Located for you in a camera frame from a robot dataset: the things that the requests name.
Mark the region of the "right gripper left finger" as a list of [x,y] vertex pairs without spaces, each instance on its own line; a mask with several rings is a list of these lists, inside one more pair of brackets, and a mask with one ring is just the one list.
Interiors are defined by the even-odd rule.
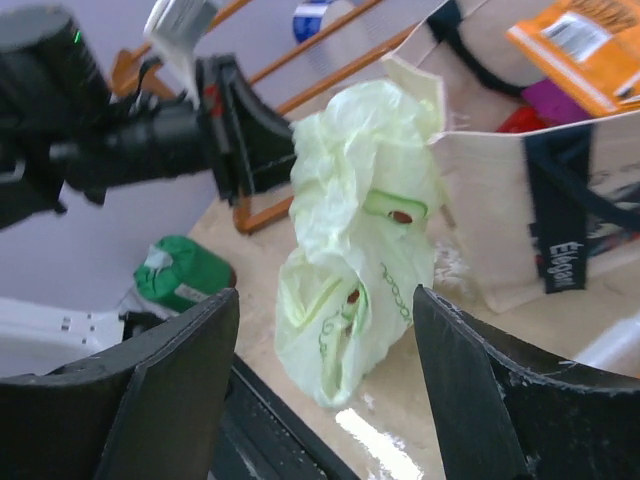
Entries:
[[205,479],[239,327],[226,289],[107,350],[1,382],[5,479]]

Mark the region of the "light green plastic bag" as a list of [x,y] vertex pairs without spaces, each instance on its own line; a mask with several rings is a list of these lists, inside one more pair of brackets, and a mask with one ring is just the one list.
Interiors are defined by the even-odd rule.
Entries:
[[322,407],[352,397],[412,325],[416,287],[433,283],[441,129],[433,103],[388,80],[349,87],[294,126],[296,245],[279,272],[275,350]]

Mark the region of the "orange snack packet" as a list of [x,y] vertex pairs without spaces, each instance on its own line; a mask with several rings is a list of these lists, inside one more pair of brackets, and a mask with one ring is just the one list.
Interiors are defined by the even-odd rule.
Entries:
[[555,1],[507,37],[591,116],[639,108],[637,1]]

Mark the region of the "red snack packet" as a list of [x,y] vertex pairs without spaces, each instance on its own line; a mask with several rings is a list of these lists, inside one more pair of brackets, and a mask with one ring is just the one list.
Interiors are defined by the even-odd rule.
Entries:
[[542,130],[550,127],[548,121],[539,116],[538,112],[530,106],[518,108],[496,130],[497,133],[520,134]]

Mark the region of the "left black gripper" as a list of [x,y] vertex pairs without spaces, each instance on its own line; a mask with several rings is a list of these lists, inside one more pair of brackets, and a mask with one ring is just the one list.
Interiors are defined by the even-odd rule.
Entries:
[[[92,139],[52,144],[49,159],[62,168],[69,186],[83,192],[209,171],[220,197],[235,204],[240,185],[217,66],[212,57],[195,62],[198,101],[181,96],[144,102]],[[243,193],[262,194],[289,183],[296,160],[290,123],[262,101],[241,70],[234,72],[234,104]]]

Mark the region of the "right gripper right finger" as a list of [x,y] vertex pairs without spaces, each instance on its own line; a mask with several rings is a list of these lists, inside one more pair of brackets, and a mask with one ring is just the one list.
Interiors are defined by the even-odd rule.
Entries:
[[637,379],[547,352],[424,286],[413,313],[446,478],[638,478]]

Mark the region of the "purple snack packet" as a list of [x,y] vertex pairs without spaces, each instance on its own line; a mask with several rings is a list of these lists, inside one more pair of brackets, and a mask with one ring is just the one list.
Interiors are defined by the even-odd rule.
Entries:
[[573,98],[549,79],[538,81],[522,91],[523,100],[549,125],[566,125],[593,118]]

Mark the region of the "beige canvas tote bag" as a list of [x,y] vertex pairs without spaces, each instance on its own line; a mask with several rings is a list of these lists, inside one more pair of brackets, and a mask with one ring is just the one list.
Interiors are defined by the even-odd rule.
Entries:
[[639,115],[503,133],[538,77],[506,37],[540,1],[430,1],[383,59],[432,100],[454,232],[488,306],[504,312],[639,259]]

